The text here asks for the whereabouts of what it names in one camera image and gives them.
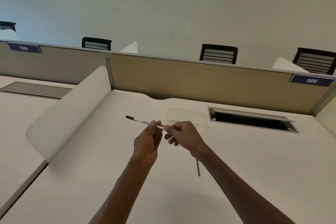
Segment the left hand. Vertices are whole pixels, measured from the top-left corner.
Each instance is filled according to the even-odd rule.
[[[146,127],[134,140],[133,156],[154,164],[158,157],[158,147],[162,139],[162,130],[157,126],[161,121],[152,121],[152,125]]]

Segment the blue number sign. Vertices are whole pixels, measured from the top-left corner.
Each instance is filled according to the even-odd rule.
[[[289,82],[328,87],[333,81],[333,78],[294,74]]]
[[[39,46],[35,44],[20,44],[20,43],[7,43],[7,44],[12,51],[41,53]]]

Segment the white desk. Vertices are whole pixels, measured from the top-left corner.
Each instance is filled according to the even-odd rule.
[[[0,76],[0,88],[12,82],[74,87]],[[29,124],[56,102],[54,99],[0,93],[0,216],[46,165],[26,140],[26,130]]]
[[[287,116],[297,133],[210,122],[208,106]],[[88,223],[111,192],[133,152],[144,120],[163,119],[168,108],[203,112],[201,132],[213,150],[248,184],[297,224],[336,223],[335,138],[307,115],[183,99],[150,99],[114,90],[0,221]],[[157,162],[128,223],[241,223],[203,166],[182,147],[163,140]]]

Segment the pen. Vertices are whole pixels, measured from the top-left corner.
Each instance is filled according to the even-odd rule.
[[[137,119],[137,118],[134,118],[134,117],[131,117],[131,116],[128,116],[128,115],[126,115],[126,118],[127,118],[127,119],[130,119],[130,120],[137,121],[137,122],[141,122],[141,123],[146,124],[146,125],[148,125],[148,126],[151,126],[151,125],[152,125],[152,124],[151,124],[150,122],[148,122],[148,121],[144,121],[144,120],[141,120],[141,119]],[[157,128],[162,129],[162,130],[165,130],[165,128],[164,128],[164,127],[161,127],[161,126],[157,126]]]

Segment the forearm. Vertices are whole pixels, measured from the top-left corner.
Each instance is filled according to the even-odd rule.
[[[90,223],[126,223],[151,167],[152,164],[148,161],[132,156],[112,192]]]
[[[206,147],[199,161],[216,180],[244,224],[295,224],[242,180],[210,148]]]

